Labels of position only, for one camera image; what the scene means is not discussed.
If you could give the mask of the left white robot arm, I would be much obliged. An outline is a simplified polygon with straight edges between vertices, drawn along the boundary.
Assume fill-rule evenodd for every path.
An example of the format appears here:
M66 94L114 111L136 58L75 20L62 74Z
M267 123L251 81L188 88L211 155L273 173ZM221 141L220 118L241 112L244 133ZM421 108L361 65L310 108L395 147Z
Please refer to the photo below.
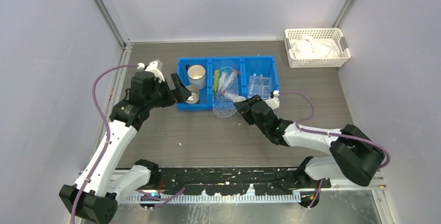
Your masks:
M159 166L140 159L118 179L111 177L128 144L155 108L170 107L186 101L191 93L177 73L171 75L174 89L159 72L139 71L131 79L125 97L114 105L105 122L106 134L91 161L72 185L63 185L59 196L71 214L94 223L109 223L119 203L135 190L155 189L160 182Z

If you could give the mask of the white plastic basket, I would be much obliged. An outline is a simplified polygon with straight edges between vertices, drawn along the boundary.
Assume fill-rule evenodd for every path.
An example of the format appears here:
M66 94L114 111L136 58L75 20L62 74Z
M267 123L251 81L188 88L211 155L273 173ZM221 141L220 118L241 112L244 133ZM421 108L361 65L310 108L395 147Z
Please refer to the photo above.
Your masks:
M290 68L339 68L351 58L339 28L296 28L284 33Z

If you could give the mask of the blue three-compartment bin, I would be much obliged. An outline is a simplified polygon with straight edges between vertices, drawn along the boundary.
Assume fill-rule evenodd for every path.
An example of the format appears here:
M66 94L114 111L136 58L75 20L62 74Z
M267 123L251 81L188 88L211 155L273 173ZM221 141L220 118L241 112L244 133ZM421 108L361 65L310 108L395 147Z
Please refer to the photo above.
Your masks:
M204 67L206 85L199 90L198 103L180 103L178 110L227 109L233 95L250 98L258 94L267 99L271 91L280 89L273 56L179 58L177 74L185 86L191 85L188 72L195 65Z

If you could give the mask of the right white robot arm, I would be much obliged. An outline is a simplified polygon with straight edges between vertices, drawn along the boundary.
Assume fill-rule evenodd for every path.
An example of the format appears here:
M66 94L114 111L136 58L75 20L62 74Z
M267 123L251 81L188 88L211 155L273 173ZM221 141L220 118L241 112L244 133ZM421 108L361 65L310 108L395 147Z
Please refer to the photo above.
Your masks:
M322 179L345 177L356 185L366 187L376 172L390 163L390 153L355 125L347 124L340 129L303 125L304 121L314 117L314 110L309 117L296 122L279 118L274 110L280 106L280 94L280 91L274 90L267 100L254 95L234 102L234 106L245 121L257 126L271 143L327 154L326 157L305 158L296 170L300 186L310 188Z

